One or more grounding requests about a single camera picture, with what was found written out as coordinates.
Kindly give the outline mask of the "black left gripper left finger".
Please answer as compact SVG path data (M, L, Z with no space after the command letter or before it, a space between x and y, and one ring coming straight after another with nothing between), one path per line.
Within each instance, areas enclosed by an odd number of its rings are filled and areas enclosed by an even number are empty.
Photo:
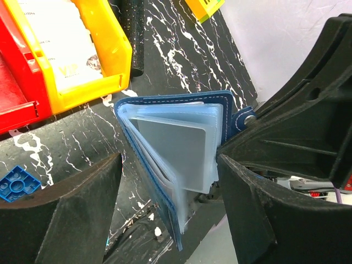
M34 194L1 202L1 263L102 263L120 180L114 153Z

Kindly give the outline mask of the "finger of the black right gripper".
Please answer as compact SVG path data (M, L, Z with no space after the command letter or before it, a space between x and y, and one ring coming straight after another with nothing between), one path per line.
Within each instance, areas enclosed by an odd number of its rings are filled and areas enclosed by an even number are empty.
M218 159L343 187L351 177L351 15L329 18L291 79Z

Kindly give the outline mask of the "navy blue card holder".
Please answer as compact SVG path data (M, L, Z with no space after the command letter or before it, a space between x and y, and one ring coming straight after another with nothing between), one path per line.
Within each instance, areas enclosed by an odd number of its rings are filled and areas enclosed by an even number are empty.
M188 192L208 194L218 181L217 149L256 119L234 108L230 91L126 97L115 116L144 173L151 198L181 250Z

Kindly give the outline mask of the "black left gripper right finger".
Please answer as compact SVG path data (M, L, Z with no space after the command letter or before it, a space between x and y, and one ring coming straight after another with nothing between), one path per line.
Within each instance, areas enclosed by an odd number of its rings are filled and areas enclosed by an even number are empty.
M239 263L351 263L351 206L291 191L223 154L218 170Z

